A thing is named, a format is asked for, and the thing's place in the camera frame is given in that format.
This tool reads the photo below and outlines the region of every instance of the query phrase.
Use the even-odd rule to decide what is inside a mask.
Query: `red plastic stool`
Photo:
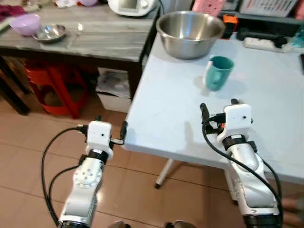
[[[25,70],[37,99],[47,113],[55,115],[70,114],[72,118],[79,117],[79,110],[87,102],[89,91],[75,68],[27,60]],[[83,87],[85,92],[79,101],[72,100],[66,84],[76,84]],[[45,97],[51,91],[57,93],[64,106],[49,106],[46,104]]]

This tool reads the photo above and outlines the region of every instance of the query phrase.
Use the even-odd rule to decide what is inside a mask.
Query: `small metal plate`
[[[62,40],[66,34],[66,28],[63,25],[51,24],[41,27],[33,38],[42,43],[55,43]]]

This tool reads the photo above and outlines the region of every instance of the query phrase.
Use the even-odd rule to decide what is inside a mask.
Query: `rice cooker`
[[[125,16],[141,17],[153,10],[158,0],[108,0],[115,13]]]

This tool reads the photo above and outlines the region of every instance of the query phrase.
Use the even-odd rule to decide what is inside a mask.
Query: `marble-pattern counter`
[[[157,10],[155,8],[143,18],[131,18],[115,14],[108,5],[59,9],[49,3],[35,13],[41,17],[42,25],[64,25],[68,31],[66,38],[54,44],[41,44],[8,28],[0,33],[0,48],[139,62]],[[84,30],[67,48],[78,32],[78,23],[83,25]]]

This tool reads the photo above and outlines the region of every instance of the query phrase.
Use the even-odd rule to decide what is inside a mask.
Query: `purple bowl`
[[[40,17],[36,14],[26,14],[16,17],[9,24],[16,32],[24,36],[32,36],[40,28]]]
[[[97,3],[98,0],[79,0],[84,6],[93,6]]]

